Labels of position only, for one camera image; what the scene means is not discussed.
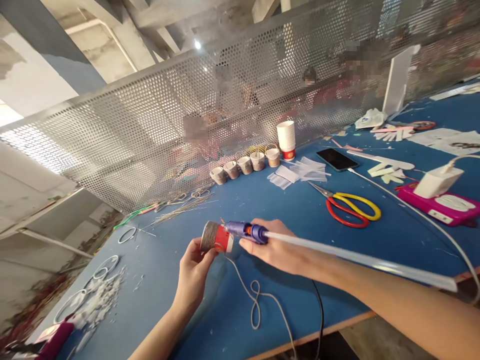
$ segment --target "phone charger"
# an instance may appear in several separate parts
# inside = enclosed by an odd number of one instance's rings
[[[446,193],[464,171],[451,167],[447,172],[442,172],[444,168],[441,166],[427,172],[413,193],[424,199],[431,199]]]

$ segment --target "smartphone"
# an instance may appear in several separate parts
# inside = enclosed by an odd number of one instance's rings
[[[316,154],[337,172],[345,171],[348,168],[356,168],[359,165],[358,162],[353,161],[333,148],[319,151]]]

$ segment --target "metal mesh screen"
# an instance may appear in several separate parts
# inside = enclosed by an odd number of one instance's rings
[[[478,73],[468,0],[310,2],[6,125],[0,139],[129,213],[210,181],[212,165],[297,145],[381,107],[390,60],[421,44],[408,100]]]

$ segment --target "finger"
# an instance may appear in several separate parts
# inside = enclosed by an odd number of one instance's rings
[[[200,243],[197,241],[198,238],[192,239],[185,250],[185,255],[183,255],[186,259],[191,259],[197,253],[200,253]]]
[[[218,252],[214,248],[208,250],[208,252],[203,256],[202,261],[198,264],[202,272],[206,274],[209,271],[210,265],[212,265],[217,255]]]
[[[270,224],[270,221],[263,220],[263,219],[260,219],[260,218],[256,217],[251,221],[251,224],[261,225],[261,226],[264,226],[268,229],[268,225]]]
[[[241,238],[240,246],[244,248],[250,255],[262,259],[263,261],[267,260],[269,249],[266,245],[259,245],[248,239]]]

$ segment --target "charging cable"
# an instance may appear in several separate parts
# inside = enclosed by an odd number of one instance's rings
[[[456,160],[460,159],[460,158],[466,158],[466,157],[470,157],[470,158],[479,158],[480,159],[480,156],[478,155],[464,155],[464,156],[458,156],[456,158],[454,158],[453,160],[451,160],[447,165],[445,166],[449,166],[451,164],[451,166],[453,166],[453,164],[455,163]],[[393,192],[387,190],[386,188],[384,188],[383,186],[380,186],[378,185],[376,182],[370,180],[368,177],[365,177],[361,174],[359,174],[358,172],[356,172],[355,170],[353,170],[352,168],[349,168],[348,169],[349,172],[351,173],[354,173],[355,175],[358,175],[359,177],[367,180],[368,182],[372,183],[373,185],[375,185],[376,187],[382,189],[384,192],[390,194],[391,196],[393,196],[395,199],[401,201],[403,204],[405,204],[406,206],[408,206],[410,209],[412,209],[414,212],[416,212],[418,215],[420,215],[422,218],[424,218],[425,220],[427,220],[430,224],[432,224],[434,227],[436,227],[443,235],[445,235],[447,237],[448,240],[451,241],[451,243],[455,246],[455,248],[457,249],[458,253],[461,255],[461,257],[463,258],[463,261],[465,262],[466,266],[468,267],[468,270],[470,270],[471,272],[471,275],[473,277],[473,280],[475,281],[475,284],[476,284],[476,295],[475,295],[475,298],[473,299],[473,301],[471,301],[470,303],[471,304],[476,304],[479,300],[480,300],[480,281],[479,281],[479,277],[477,276],[477,273],[475,272],[475,269],[472,265],[472,263],[470,262],[469,258],[467,257],[467,254],[465,254],[465,252],[462,250],[462,248],[460,247],[460,245],[454,240],[453,237],[450,236],[450,234],[448,232],[446,232],[444,229],[442,229],[436,222],[434,222],[433,220],[431,220],[429,217],[427,217],[424,213],[422,213],[421,211],[418,211],[416,208],[414,208],[413,206],[411,206],[409,203],[403,201],[401,198],[399,198],[397,195],[395,195]]]
[[[448,172],[451,168],[454,167],[454,164],[457,160],[459,159],[463,159],[463,158],[477,158],[477,159],[480,159],[480,155],[462,155],[462,156],[457,156],[457,157],[454,157],[452,160],[450,160],[448,162],[447,165],[445,165],[443,167],[443,169],[441,170],[441,173],[442,174],[445,174],[446,172]]]

